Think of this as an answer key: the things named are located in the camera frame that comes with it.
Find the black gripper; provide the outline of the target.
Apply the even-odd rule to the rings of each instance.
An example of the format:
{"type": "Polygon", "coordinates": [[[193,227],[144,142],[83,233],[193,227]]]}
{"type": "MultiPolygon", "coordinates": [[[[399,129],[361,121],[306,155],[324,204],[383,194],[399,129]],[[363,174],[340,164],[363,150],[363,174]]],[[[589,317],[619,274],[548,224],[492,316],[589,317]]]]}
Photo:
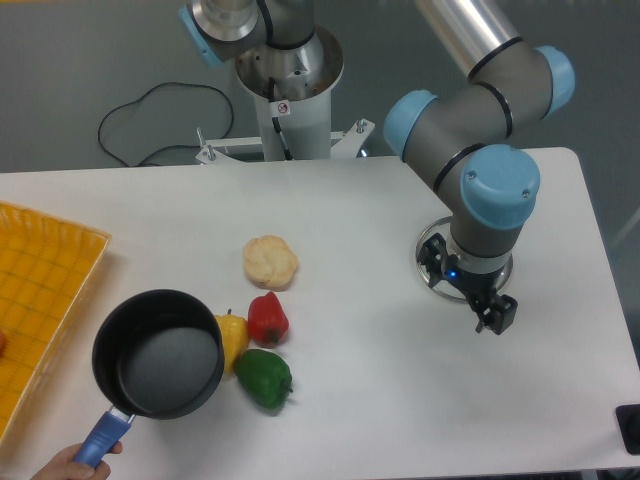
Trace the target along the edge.
{"type": "Polygon", "coordinates": [[[478,317],[476,332],[488,329],[496,335],[509,328],[516,315],[518,302],[508,295],[499,295],[508,282],[508,264],[489,273],[464,270],[448,258],[446,241],[440,233],[426,239],[417,254],[417,264],[427,286],[436,295],[455,303],[472,299],[472,310],[478,317]]]}

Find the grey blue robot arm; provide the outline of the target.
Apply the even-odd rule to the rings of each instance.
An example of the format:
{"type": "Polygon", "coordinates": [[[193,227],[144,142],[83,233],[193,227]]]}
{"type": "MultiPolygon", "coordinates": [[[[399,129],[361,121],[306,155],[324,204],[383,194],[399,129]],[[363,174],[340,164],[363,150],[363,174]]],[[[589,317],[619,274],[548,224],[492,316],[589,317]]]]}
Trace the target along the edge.
{"type": "MultiPolygon", "coordinates": [[[[572,97],[575,73],[552,47],[533,48],[492,1],[421,1],[419,12],[465,74],[467,87],[439,99],[418,90],[389,111],[384,138],[449,208],[449,229],[427,231],[416,262],[430,288],[446,282],[501,333],[518,304],[501,293],[511,252],[540,185],[534,160],[508,138],[572,97]]],[[[200,57],[233,61],[255,101],[266,160],[325,159],[331,91],[344,68],[336,39],[310,1],[191,1],[180,18],[200,57]]]]}

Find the person's hand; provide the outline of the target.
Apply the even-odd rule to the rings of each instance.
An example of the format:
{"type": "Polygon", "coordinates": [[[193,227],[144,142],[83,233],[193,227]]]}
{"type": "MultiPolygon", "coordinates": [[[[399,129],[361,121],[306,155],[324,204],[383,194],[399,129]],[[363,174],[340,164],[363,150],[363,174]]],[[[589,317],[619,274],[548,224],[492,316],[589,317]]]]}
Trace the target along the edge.
{"type": "Polygon", "coordinates": [[[80,444],[67,446],[57,452],[32,477],[32,480],[84,480],[108,479],[111,467],[101,460],[96,467],[90,467],[74,460],[80,450],[80,444]]]}

